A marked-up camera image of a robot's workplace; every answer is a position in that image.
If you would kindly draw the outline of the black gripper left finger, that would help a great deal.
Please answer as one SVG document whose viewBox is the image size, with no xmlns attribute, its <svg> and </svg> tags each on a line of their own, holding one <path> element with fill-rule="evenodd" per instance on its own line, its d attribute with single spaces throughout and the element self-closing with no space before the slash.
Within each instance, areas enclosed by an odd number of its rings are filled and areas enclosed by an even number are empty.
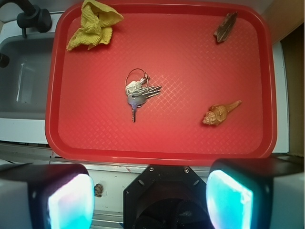
<svg viewBox="0 0 305 229">
<path fill-rule="evenodd" d="M 81 164 L 0 166 L 2 229 L 89 229 L 94 182 Z"/>
</svg>

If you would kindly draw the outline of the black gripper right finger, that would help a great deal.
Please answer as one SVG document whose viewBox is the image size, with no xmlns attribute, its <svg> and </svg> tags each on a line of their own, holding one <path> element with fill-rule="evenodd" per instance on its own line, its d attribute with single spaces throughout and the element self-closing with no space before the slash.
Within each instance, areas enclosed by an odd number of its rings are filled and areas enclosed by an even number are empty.
<svg viewBox="0 0 305 229">
<path fill-rule="evenodd" d="M 305 170 L 301 159 L 218 159 L 206 203 L 216 229 L 303 229 Z"/>
</svg>

